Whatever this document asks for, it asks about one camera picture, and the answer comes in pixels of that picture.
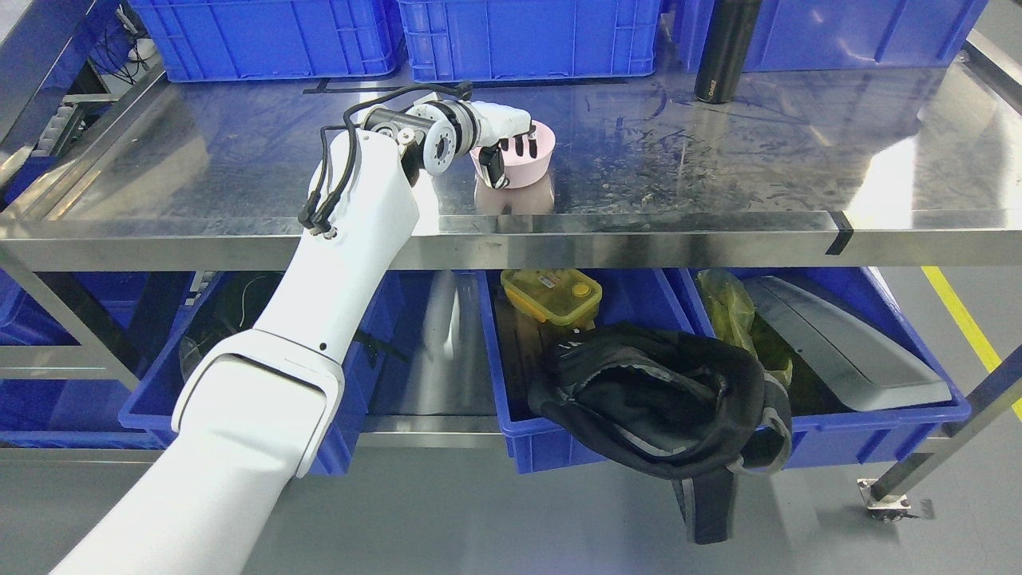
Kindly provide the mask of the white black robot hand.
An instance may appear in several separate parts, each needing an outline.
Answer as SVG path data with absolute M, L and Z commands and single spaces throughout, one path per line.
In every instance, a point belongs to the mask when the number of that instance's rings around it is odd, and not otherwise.
M 484 101 L 471 101 L 469 107 L 476 125 L 476 141 L 472 150 L 475 152 L 477 174 L 490 188 L 508 187 L 501 142 L 530 134 L 533 131 L 532 114 L 524 109 Z

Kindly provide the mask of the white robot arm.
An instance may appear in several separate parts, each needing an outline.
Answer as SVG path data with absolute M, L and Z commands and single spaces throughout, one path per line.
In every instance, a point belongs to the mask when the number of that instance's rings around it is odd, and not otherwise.
M 343 357 L 437 175 L 483 130 L 469 81 L 355 103 L 322 127 L 301 237 L 265 310 L 216 343 L 176 401 L 176 439 L 55 574 L 238 574 L 342 403 Z

